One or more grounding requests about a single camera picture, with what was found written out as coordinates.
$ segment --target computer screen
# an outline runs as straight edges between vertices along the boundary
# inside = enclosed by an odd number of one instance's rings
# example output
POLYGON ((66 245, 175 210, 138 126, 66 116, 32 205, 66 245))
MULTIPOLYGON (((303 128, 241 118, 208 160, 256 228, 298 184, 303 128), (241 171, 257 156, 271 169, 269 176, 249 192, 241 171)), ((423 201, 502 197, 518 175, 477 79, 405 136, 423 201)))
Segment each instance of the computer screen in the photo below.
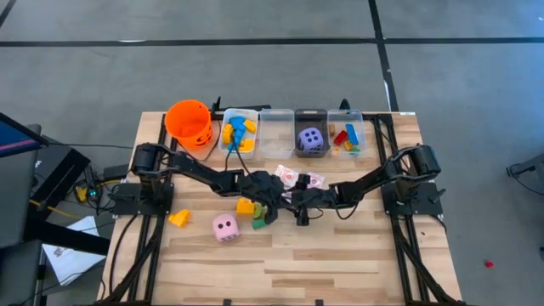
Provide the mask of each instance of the computer screen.
POLYGON ((0 113, 0 157, 46 147, 48 141, 0 113))

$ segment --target plastic container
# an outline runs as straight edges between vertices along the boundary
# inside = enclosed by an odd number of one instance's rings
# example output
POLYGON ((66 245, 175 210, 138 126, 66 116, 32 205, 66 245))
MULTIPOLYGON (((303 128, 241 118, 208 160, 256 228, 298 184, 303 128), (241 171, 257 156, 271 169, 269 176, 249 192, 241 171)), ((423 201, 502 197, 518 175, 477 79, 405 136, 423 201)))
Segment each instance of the plastic container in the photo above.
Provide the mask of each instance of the plastic container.
POLYGON ((362 151, 366 149, 365 124, 363 122, 363 114, 359 110, 329 110, 327 112, 327 129, 328 139, 332 146, 331 155, 342 158, 356 158, 362 156, 362 151), (351 124, 354 127, 359 144, 354 147, 358 148, 359 152, 348 151, 344 147, 344 143, 340 145, 334 144, 334 139, 341 131, 348 131, 346 124, 351 124), (330 126, 334 126, 335 133, 331 135, 330 126))
MULTIPOLYGON (((257 133, 258 131, 258 112, 256 110, 245 110, 245 109, 234 109, 229 108, 227 109, 223 114, 223 124, 221 124, 221 134, 219 135, 219 150, 221 150, 226 156, 229 154, 229 145, 223 142, 223 130, 225 125, 229 123, 229 119, 235 116, 243 116, 246 119, 249 119, 255 123, 255 133, 250 133, 249 131, 246 131, 244 133, 244 136, 242 136, 242 140, 244 139, 253 139, 253 150, 249 152, 240 152, 240 157, 242 159, 250 159, 253 158, 253 155, 255 153, 255 147, 257 147, 257 133)), ((235 150, 232 150, 230 152, 229 158, 238 158, 238 155, 236 154, 235 150)))
POLYGON ((331 146, 329 145, 327 123, 327 112, 322 109, 300 109, 295 110, 295 155, 297 157, 319 158, 326 155, 331 146), (318 150, 305 150, 299 139, 300 133, 307 128, 317 128, 323 138, 323 143, 318 150))
POLYGON ((261 110, 259 149, 265 158, 291 157, 295 149, 295 112, 261 110))
POLYGON ((212 117, 200 101, 184 100, 168 110, 164 125, 187 150, 199 150, 212 139, 212 117))

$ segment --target purple dice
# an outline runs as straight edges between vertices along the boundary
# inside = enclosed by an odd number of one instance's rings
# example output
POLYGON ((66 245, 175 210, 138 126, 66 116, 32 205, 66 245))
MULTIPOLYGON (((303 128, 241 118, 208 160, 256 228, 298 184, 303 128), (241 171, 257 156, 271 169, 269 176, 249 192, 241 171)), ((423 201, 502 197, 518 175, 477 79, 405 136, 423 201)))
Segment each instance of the purple dice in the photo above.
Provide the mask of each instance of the purple dice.
POLYGON ((319 129, 309 127, 298 134, 297 147, 306 154, 319 154, 323 147, 323 136, 319 129))

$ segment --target green block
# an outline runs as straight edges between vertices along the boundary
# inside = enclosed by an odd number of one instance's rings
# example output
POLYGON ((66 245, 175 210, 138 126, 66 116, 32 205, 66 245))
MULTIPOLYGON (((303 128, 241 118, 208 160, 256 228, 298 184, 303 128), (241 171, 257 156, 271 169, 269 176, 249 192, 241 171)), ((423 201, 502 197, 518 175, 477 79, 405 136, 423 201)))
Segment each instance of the green block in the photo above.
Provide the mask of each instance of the green block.
POLYGON ((259 218, 261 217, 261 213, 263 213, 263 207, 259 203, 255 203, 255 210, 253 211, 253 218, 259 218))
POLYGON ((262 227, 265 227, 267 224, 264 222, 264 220, 262 219, 259 219, 259 220, 253 220, 252 222, 252 227, 254 230, 257 230, 257 229, 260 229, 262 227))

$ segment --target yellow block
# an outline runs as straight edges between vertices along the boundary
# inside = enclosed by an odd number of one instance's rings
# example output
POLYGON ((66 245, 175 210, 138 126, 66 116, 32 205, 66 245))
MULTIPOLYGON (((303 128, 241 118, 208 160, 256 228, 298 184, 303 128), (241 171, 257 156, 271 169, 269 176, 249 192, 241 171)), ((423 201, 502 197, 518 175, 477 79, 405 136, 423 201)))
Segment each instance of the yellow block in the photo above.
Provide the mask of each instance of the yellow block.
POLYGON ((238 148, 238 150, 240 152, 251 152, 254 146, 255 141, 253 139, 243 139, 240 142, 240 148, 238 148))
POLYGON ((253 121, 246 119, 244 121, 244 125, 246 126, 247 131, 249 131, 250 133, 255 133, 255 123, 253 123, 253 121))
POLYGON ((223 128, 223 142, 225 144, 230 144, 230 141, 232 140, 232 126, 230 123, 227 123, 227 125, 223 128))
POLYGON ((354 146, 349 142, 349 140, 343 143, 343 147, 346 148, 346 150, 351 150, 354 148, 354 146))
POLYGON ((170 217, 168 217, 168 221, 170 221, 170 223, 176 225, 177 227, 182 228, 187 224, 187 220, 189 220, 189 217, 190 210, 184 209, 181 212, 170 215, 170 217))
POLYGON ((253 215, 255 212, 255 204, 251 200, 241 197, 236 205, 236 213, 239 215, 253 215))

